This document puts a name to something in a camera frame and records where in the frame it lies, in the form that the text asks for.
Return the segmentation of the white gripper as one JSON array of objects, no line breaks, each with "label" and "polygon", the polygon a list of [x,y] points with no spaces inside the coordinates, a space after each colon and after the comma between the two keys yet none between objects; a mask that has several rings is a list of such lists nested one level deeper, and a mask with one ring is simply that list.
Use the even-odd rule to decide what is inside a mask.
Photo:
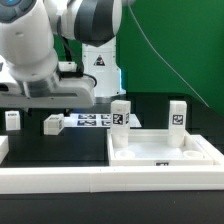
[{"label": "white gripper", "polygon": [[52,80],[45,79],[32,91],[20,85],[0,62],[0,107],[2,108],[90,108],[94,105],[96,79],[77,69],[74,62],[60,62]]}]

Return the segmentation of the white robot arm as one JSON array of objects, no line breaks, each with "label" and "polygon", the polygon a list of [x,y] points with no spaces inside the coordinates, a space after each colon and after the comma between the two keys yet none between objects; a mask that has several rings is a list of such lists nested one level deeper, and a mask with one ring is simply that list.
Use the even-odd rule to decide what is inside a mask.
[{"label": "white robot arm", "polygon": [[0,107],[88,108],[97,82],[58,60],[54,38],[100,47],[120,28],[124,0],[0,0]]}]

